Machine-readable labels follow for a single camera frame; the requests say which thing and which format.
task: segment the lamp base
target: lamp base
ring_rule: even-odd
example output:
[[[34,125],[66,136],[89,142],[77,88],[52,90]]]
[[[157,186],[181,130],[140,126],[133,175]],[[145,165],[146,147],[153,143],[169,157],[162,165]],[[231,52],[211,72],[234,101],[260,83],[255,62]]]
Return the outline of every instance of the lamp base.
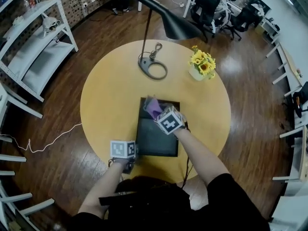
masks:
[[[165,75],[162,77],[155,77],[153,75],[150,74],[149,72],[149,68],[151,67],[151,65],[160,65],[164,68],[165,70]],[[151,79],[155,79],[155,80],[162,80],[164,78],[166,78],[167,73],[168,73],[168,69],[167,67],[160,61],[156,61],[156,60],[152,60],[149,57],[143,57],[138,59],[138,65],[141,68],[141,70]]]

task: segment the white cube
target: white cube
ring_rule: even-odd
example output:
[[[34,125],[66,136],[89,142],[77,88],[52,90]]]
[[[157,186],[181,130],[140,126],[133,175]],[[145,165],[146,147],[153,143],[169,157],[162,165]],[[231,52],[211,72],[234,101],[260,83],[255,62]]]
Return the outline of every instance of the white cube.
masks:
[[[157,117],[156,123],[165,134],[169,135],[183,125],[183,118],[176,108],[171,106]]]
[[[115,158],[134,158],[135,141],[110,141],[110,156]]]

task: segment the floor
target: floor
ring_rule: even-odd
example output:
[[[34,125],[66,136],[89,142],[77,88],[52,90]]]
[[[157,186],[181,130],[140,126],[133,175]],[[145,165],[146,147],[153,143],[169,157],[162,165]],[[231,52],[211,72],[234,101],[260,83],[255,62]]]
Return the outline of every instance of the floor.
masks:
[[[182,16],[184,8],[171,0],[159,1]],[[174,1],[186,3],[186,0]],[[137,3],[131,2],[133,11],[113,16],[110,11],[98,10],[73,31],[79,52],[73,53],[48,83],[42,94],[45,102],[40,103],[21,92],[30,100],[30,106],[44,117],[38,119],[11,107],[3,132],[12,134],[22,146],[31,138],[32,150],[41,150],[80,123],[80,96],[91,69],[113,49],[143,38],[148,9],[143,6],[138,12]],[[287,174],[290,167],[289,147],[286,140],[279,139],[279,134],[284,132],[280,122],[286,130],[290,129],[287,111],[281,105],[288,86],[285,80],[277,85],[271,83],[281,74],[277,71],[281,65],[278,55],[265,58],[272,46],[253,28],[242,36],[241,42],[218,34],[214,39],[209,37],[208,44],[199,38],[177,43],[188,48],[198,45],[216,58],[217,72],[231,102],[230,134],[219,157],[261,214],[268,218],[283,188],[282,183],[273,182],[271,178]],[[168,40],[156,13],[152,15],[148,38]],[[31,200],[19,203],[20,207],[48,198],[55,200],[52,207],[31,216],[42,230],[55,229],[55,223],[65,227],[69,216],[77,213],[86,194],[105,170],[104,163],[89,146],[82,126],[44,152],[32,154],[4,143],[2,153],[23,154],[27,158],[25,163],[1,164],[1,168],[16,172],[12,178],[1,179],[11,194],[33,193]],[[189,180],[185,190],[191,196],[192,208],[206,204],[206,190],[198,177]]]

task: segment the flower pot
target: flower pot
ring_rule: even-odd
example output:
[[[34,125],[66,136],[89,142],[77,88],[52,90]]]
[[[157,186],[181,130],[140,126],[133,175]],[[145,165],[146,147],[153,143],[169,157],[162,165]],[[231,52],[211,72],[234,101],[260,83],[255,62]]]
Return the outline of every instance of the flower pot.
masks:
[[[195,79],[195,80],[203,80],[206,76],[201,75],[199,73],[199,71],[194,67],[194,65],[191,66],[191,68],[188,70],[188,72],[191,74],[191,76]]]

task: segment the round yellow table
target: round yellow table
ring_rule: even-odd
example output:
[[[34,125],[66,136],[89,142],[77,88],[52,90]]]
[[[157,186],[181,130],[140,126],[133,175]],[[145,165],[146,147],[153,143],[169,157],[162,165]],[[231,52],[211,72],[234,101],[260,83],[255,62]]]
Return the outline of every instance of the round yellow table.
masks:
[[[152,51],[157,42],[163,47],[156,59],[168,68],[165,79],[149,79],[139,69],[142,41],[135,41],[104,56],[86,80],[80,102],[82,127],[91,147],[105,163],[110,159],[110,140],[136,140],[140,98],[147,95],[180,102],[180,112],[187,117],[192,134],[216,155],[225,145],[231,109],[220,77],[194,80],[188,73],[193,51],[162,40],[147,40],[145,51]],[[181,182],[185,177],[186,160],[187,155],[179,143],[178,157],[143,156],[131,174],[124,176],[144,175]],[[192,169],[188,178],[196,174]]]

